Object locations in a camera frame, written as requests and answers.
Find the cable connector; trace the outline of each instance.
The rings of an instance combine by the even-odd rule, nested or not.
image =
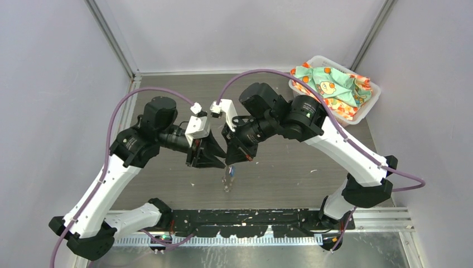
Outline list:
[[[194,114],[198,114],[200,113],[200,111],[202,111],[202,106],[196,102],[194,103],[194,105],[191,107],[191,111],[194,113]]]

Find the white plastic basket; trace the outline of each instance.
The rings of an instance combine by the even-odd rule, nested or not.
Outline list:
[[[343,73],[355,74],[353,71],[351,71],[351,70],[341,66],[340,64],[338,64],[334,61],[331,61],[331,60],[329,60],[329,59],[327,59],[326,57],[323,57],[323,56],[315,56],[312,59],[310,59],[307,63],[309,65],[311,65],[312,67],[314,67],[314,68],[315,67],[331,67],[331,68],[335,68],[335,69],[337,69],[337,70],[339,70]],[[371,88],[373,89],[373,92],[371,94],[371,98],[363,106],[361,106],[358,109],[356,114],[353,116],[353,120],[345,119],[344,117],[340,116],[336,112],[333,112],[333,114],[334,114],[335,118],[337,119],[338,123],[341,124],[343,127],[346,127],[348,125],[358,124],[363,118],[365,118],[365,116],[368,114],[368,112],[371,110],[371,108],[374,106],[374,104],[378,100],[379,95],[381,95],[381,89],[379,88],[379,86],[377,86],[373,82],[370,82],[370,85],[371,85]],[[299,90],[297,90],[297,88],[295,88],[292,85],[292,80],[289,80],[289,87],[294,91],[294,96],[304,94],[304,93],[300,92]]]

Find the wood grain surface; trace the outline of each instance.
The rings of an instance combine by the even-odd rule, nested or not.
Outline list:
[[[152,85],[176,90],[208,111],[224,84],[233,74],[144,76],[141,86]],[[235,102],[240,115],[248,112],[238,102],[240,93],[254,82],[268,83],[286,100],[292,99],[288,79],[272,74],[256,74],[236,81],[224,98]],[[143,113],[144,105],[159,94],[139,93],[132,123]],[[191,116],[189,105],[174,97],[179,115],[176,123]],[[212,118],[212,129],[226,151],[221,136],[224,119]],[[362,120],[346,128],[368,148],[373,140]],[[113,209],[133,209],[158,197],[173,209],[236,209],[236,208],[318,208],[326,195],[333,193],[345,179],[347,171],[322,152],[305,143],[274,136],[261,143],[252,162],[235,164],[235,180],[230,192],[224,191],[223,169],[187,167],[186,156],[161,148],[161,153],[123,190]],[[382,205],[390,206],[389,200]]]

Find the green cloth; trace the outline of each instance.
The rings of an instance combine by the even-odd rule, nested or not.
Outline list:
[[[362,105],[359,96],[363,96],[364,102],[371,98],[371,91],[361,89],[355,84],[354,77],[335,68],[297,66],[294,76],[317,90],[323,98],[335,98],[352,107]]]

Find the white container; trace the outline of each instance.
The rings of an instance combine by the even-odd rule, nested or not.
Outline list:
[[[315,67],[331,67],[331,68],[335,68],[335,69],[337,69],[337,70],[339,70],[343,73],[356,74],[355,72],[353,72],[353,71],[341,66],[340,64],[338,64],[334,61],[331,61],[331,60],[329,60],[329,59],[327,59],[326,57],[323,57],[323,56],[315,56],[312,59],[310,59],[307,63],[310,66],[312,66],[313,68],[315,68]],[[341,124],[341,126],[346,127],[348,125],[358,124],[363,118],[365,118],[365,116],[371,110],[373,105],[379,99],[379,95],[381,95],[381,89],[379,88],[379,86],[377,86],[373,82],[370,82],[370,85],[371,85],[371,88],[373,90],[373,92],[371,93],[371,98],[365,104],[363,104],[363,106],[361,106],[358,109],[356,114],[353,116],[353,120],[345,119],[344,117],[337,114],[335,111],[332,111],[332,113],[334,114],[334,116],[337,119],[338,123]],[[292,90],[294,90],[294,96],[304,94],[292,85],[292,80],[289,80],[289,87]]]

